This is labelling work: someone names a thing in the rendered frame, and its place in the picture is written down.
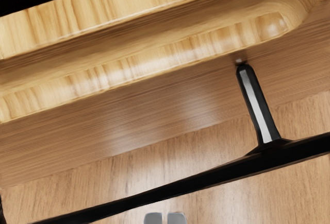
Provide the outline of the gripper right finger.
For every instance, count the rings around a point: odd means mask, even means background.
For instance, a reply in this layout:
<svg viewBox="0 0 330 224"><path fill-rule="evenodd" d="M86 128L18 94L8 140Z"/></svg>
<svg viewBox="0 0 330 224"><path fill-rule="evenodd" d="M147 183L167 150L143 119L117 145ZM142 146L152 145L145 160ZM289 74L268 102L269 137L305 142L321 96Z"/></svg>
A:
<svg viewBox="0 0 330 224"><path fill-rule="evenodd" d="M186 217L181 212L169 212L167 214L167 224L186 224Z"/></svg>

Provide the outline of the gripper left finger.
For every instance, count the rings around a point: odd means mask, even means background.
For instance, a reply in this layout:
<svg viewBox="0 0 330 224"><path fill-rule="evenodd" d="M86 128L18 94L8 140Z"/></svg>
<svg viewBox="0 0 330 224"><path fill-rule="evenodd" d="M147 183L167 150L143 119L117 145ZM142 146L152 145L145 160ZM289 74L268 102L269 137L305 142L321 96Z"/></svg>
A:
<svg viewBox="0 0 330 224"><path fill-rule="evenodd" d="M162 224L162 213L147 213L144 217L143 224Z"/></svg>

